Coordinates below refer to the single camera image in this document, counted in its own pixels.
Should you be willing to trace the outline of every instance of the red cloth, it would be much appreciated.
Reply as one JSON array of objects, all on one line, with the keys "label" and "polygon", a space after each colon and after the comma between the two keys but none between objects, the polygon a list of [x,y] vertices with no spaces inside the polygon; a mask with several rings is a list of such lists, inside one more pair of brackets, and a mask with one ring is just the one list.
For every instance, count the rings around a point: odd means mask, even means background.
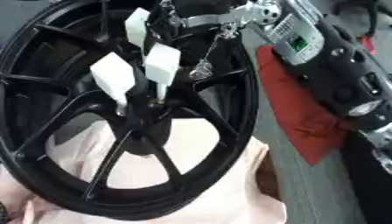
[{"label": "red cloth", "polygon": [[373,38],[368,37],[368,36],[362,36],[357,38],[358,41],[360,41],[361,44],[365,46],[365,48],[372,54],[373,56],[376,55],[376,50],[375,50],[375,43],[373,41]]},{"label": "red cloth", "polygon": [[310,164],[343,144],[347,130],[289,76],[269,46],[257,51],[260,77],[283,132]]}]

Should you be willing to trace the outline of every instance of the white foam block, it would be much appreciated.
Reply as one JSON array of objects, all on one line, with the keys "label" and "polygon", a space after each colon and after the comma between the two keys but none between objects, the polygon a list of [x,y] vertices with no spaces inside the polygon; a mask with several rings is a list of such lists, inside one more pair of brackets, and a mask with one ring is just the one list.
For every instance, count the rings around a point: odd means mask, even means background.
[{"label": "white foam block", "polygon": [[137,8],[132,15],[125,21],[128,41],[136,46],[143,48],[144,39],[147,34],[145,22],[150,13],[142,8]]},{"label": "white foam block", "polygon": [[170,86],[179,70],[181,51],[156,43],[145,59],[145,71],[149,80]]},{"label": "white foam block", "polygon": [[114,52],[90,67],[96,84],[119,105],[126,105],[125,94],[135,86],[133,67]]}]

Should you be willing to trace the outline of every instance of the white cloth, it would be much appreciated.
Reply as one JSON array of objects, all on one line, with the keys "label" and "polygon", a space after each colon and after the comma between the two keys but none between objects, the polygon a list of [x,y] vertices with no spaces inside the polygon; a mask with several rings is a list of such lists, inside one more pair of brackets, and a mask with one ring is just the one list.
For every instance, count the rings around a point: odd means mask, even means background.
[{"label": "white cloth", "polygon": [[[174,120],[166,144],[168,154],[182,173],[191,170],[216,145],[215,128],[201,119]],[[104,155],[115,141],[105,122],[95,122],[62,145],[48,141],[47,153],[63,169],[89,181]],[[0,201],[10,211],[11,223],[23,224],[280,224],[287,214],[284,203],[260,194],[256,169],[268,146],[252,138],[232,169],[190,205],[155,220],[120,221],[71,212],[49,204],[25,190],[0,166]],[[111,172],[108,184],[115,188],[138,188],[165,182],[167,174],[155,157],[136,157],[124,153]]]}]

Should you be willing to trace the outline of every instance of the gray floor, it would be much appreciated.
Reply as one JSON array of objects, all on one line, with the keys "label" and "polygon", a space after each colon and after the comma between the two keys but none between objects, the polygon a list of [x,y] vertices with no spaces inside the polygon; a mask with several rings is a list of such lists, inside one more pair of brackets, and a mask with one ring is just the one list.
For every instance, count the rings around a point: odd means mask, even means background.
[{"label": "gray floor", "polygon": [[[335,1],[313,1],[323,12],[328,12]],[[11,0],[0,2],[0,45],[5,43],[26,19],[43,7],[47,1],[21,3]],[[344,16],[344,21],[356,34],[368,27],[366,17],[356,16],[363,11],[352,11]],[[389,40],[388,21],[380,24],[381,31],[376,37],[377,58],[392,73],[392,63],[388,62],[392,46]],[[249,54],[256,59],[256,48],[263,42],[253,33],[245,31],[245,45]],[[283,200],[287,204],[290,224],[361,224],[365,223],[351,191],[345,167],[340,154],[335,151],[319,164],[310,167],[292,147],[281,131],[268,99],[261,87],[261,109],[255,135],[271,148],[281,184]]]}]

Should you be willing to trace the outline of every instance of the fabric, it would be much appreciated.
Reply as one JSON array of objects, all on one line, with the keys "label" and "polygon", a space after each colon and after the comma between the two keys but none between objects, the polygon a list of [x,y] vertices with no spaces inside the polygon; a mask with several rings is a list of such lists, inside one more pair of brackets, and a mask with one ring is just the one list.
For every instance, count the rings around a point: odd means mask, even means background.
[{"label": "fabric", "polygon": [[304,159],[315,165],[330,150],[340,148],[347,134],[343,123],[284,71],[269,46],[258,49],[257,60],[277,122]]},{"label": "fabric", "polygon": [[[178,119],[173,122],[171,137],[165,148],[184,173],[201,161],[218,140],[219,134],[209,122],[202,119]],[[61,145],[54,145],[53,140],[49,141],[47,152],[63,169],[81,179],[90,180],[114,141],[115,137],[108,124],[95,122]],[[285,223],[287,214],[284,203],[260,194],[257,189],[256,169],[267,151],[267,145],[252,138],[241,158],[216,185],[189,206],[155,220],[111,220],[62,209],[25,190],[3,167],[0,167],[0,201],[6,205],[12,224]],[[154,157],[136,157],[125,153],[111,172],[108,185],[116,188],[150,186],[166,181],[166,176],[165,170]]]}]

